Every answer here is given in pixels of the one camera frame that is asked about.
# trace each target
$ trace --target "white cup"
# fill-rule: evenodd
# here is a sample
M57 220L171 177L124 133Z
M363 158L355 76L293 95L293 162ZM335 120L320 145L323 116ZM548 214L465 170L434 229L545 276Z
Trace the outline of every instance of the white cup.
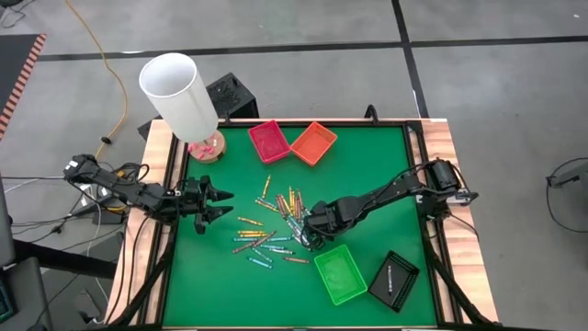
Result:
M217 130L219 116L188 56L167 53L150 60L139 74L139 86L179 140L202 142Z

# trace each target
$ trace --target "wooden table edge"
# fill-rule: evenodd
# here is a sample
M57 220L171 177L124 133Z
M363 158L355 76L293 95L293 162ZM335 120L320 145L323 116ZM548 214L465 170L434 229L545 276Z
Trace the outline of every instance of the wooden table edge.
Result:
M373 119L358 119L358 118L343 118L343 119L336 119L336 118L326 118L326 119L235 119L231 120L231 122L235 123L249 123L249 122L262 122L262 121L269 121L269 120L276 120L278 122L296 122L296 121L320 121L320 122L328 122L328 121L349 121L349 122L358 122L358 121L372 121ZM447 159L458 166L458 159L455 151L455 147L453 145L453 140L451 138L451 132L449 130L449 126L447 123L447 119L379 119L379 121L385 122L392 122L392 121L420 121L423 126L424 137L425 137L425 144L428 152L429 159L433 159L436 157L441 157ZM167 166L167 159L170 152L170 146L172 141L173 134L171 129L165 123L164 120L153 120L152 127L149 133L149 137L147 139L147 143L145 144L145 152L143 154L142 162L149 164L152 171L148 174L148 176L144 179L148 182L159 182L163 184L164 175L165 175L165 168ZM415 139L412 139L413 142L413 153L416 159L420 158L418 154L418 148L414 145ZM183 144L180 143L178 146L176 155L175 155L175 167L174 167L174 174L172 182L176 182L179 177L180 172L180 165L182 164L182 151L183 151ZM452 208L452 211L461 219L468 222L472 226L473 220L471 218L471 213L469 208L459 207L459 208ZM130 213L128 228L127 231L127 239L133 240L134 235L136 234L137 229L142 222L142 212L138 210L133 210ZM128 277L130 273L130 257L132 255L131 245L126 245L124 249L121 248L120 256L122 254L126 254L125 259L125 280L122 282L122 294L120 295L119 304L117 305L115 312L112 315L110 320L116 319L122 310L126 307L127 302L127 293L129 291L129 286L131 286L131 297L134 296L134 293L140 288L140 286L144 283L146 279L146 270L147 270L147 263L149 259L149 255L151 254L152 242L154 239L154 225L155 222L153 220L149 220L148 224L144 227L143 231L141 231L141 236L139 242L137 243L137 251L135 253L135 273L133 276L133 280L129 282ZM460 227L459 223L454 222L446 222L445 233L447 238L447 247L449 250L449 255L451 258L451 265L454 270L454 277L458 282L459 286L462 290L468 294L469 298L472 302L478 307L482 314L484 314L489 319L496 321L497 315L496 310L494 307L492 293L490 290L490 285L488 283L488 278L486 275L486 270L484 267L484 263L481 257L481 250L480 245L472 232L469 232L467 229ZM164 231L160 249L158 252L158 257L161 256L163 253L163 247L167 241L167 234ZM114 302L117 299L119 288L121 284L121 272L122 272L122 264L119 263L117 267L117 272L113 281L112 290L110 293L110 300L107 309L107 316L113 309ZM443 281L437 277L437 283L439 283L439 290L441 294L441 302L444 311L444 316L446 321L451 322L453 321L453 316L451 315L451 307L449 304L449 296L447 292L447 288L443 285ZM146 315L146 323L154 323L155 316L156 316L156 309L159 301L159 292L161 289L161 278L157 281L155 286L153 286L152 293L149 300L148 311Z

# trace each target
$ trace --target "striped mat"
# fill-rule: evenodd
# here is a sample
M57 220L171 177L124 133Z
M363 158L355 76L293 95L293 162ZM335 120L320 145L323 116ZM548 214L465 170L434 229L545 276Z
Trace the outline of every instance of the striped mat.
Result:
M0 142L46 39L45 34L0 36Z

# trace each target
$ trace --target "black tray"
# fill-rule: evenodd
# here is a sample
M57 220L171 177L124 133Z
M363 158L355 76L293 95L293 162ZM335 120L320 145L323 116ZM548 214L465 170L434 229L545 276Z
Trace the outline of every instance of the black tray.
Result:
M391 266L392 293L388 292L388 266ZM388 252L369 292L399 313L413 288L419 269L393 251Z

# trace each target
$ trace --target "orange bin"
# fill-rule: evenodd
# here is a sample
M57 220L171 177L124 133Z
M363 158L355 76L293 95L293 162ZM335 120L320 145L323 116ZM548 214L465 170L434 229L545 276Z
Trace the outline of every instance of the orange bin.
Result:
M313 122L290 146L290 150L302 161L314 166L336 140L336 134Z

